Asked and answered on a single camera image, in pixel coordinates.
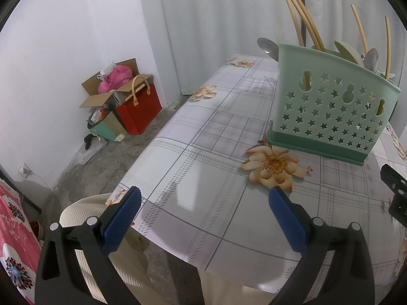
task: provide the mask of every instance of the metal screw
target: metal screw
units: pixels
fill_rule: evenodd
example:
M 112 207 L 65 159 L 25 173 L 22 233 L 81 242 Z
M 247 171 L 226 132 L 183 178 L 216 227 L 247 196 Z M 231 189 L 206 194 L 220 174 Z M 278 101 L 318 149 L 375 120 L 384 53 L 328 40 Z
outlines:
M 87 220 L 86 220 L 86 223 L 89 225 L 89 226 L 93 226 L 95 223 L 97 223 L 98 222 L 98 218 L 96 218 L 96 217 L 89 217 Z
M 318 218 L 318 217 L 312 219 L 312 222 L 316 226 L 322 226 L 324 224 L 324 221 L 321 218 Z
M 55 230 L 58 229 L 59 226 L 60 225 L 57 222 L 54 222 L 54 223 L 51 224 L 50 230 L 55 231 Z
M 352 228 L 358 231 L 360 229 L 360 225 L 357 222 L 352 222 Z

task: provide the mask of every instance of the bag handle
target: bag handle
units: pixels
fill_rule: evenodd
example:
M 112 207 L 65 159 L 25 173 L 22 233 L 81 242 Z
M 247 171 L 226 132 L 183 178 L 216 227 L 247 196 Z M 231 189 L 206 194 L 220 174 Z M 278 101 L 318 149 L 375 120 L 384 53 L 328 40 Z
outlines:
M 136 81 L 137 78 L 142 78 L 142 79 L 144 80 L 144 82 L 147 84 L 147 95 L 150 95 L 150 94 L 151 94 L 150 85 L 149 85 L 149 82 L 147 81 L 147 79 L 144 78 L 144 77 L 143 77 L 142 75 L 140 75 L 140 74 L 137 75 L 137 76 L 135 76 L 135 77 L 133 78 L 133 82 L 132 82 L 132 94 L 129 95 L 129 96 L 126 98 L 126 101 L 128 101 L 129 99 L 131 99 L 131 98 L 133 97 L 134 106 L 137 106 L 137 105 L 138 105 L 138 100 L 137 100 L 136 93 L 139 92 L 140 90 L 142 90 L 142 89 L 146 86 L 145 84 L 143 84 L 143 85 L 139 86 L 137 89 L 134 89 L 134 83 L 135 83 L 135 81 Z

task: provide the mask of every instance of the metal spoon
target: metal spoon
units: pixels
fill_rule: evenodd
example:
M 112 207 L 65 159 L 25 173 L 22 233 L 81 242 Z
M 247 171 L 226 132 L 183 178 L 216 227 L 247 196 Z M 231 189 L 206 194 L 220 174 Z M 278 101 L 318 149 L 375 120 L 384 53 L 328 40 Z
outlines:
M 273 60 L 278 62 L 278 45 L 266 38 L 257 39 L 258 46 Z
M 366 54 L 365 59 L 363 60 L 363 64 L 365 65 L 365 68 L 376 73 L 378 63 L 379 63 L 379 54 L 376 48 L 372 48 Z
M 360 57 L 360 54 L 357 52 L 355 48 L 353 48 L 350 44 L 343 42 L 343 41 L 335 41 L 335 46 L 341 53 L 342 58 L 345 60 L 351 61 L 360 65 L 361 67 L 365 67 L 363 64 L 363 60 Z

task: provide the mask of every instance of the red paper bag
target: red paper bag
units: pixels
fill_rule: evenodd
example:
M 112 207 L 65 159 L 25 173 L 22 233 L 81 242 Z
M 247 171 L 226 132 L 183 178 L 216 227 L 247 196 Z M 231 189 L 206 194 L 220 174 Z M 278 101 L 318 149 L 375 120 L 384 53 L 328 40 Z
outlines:
M 134 82 L 138 77 L 143 78 L 145 84 L 135 89 Z M 160 110 L 161 104 L 154 84 L 150 85 L 141 75 L 133 79 L 132 95 L 124 104 L 117 107 L 117 112 L 130 134 L 142 134 Z

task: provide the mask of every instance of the pink plastic bag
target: pink plastic bag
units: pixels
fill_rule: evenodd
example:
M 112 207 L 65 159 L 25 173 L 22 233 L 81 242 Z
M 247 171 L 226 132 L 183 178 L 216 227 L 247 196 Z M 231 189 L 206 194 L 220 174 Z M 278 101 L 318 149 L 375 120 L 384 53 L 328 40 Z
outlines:
M 106 80 L 99 84 L 99 94 L 107 93 L 112 89 L 119 89 L 126 82 L 133 78 L 133 70 L 124 65 L 118 65 Z

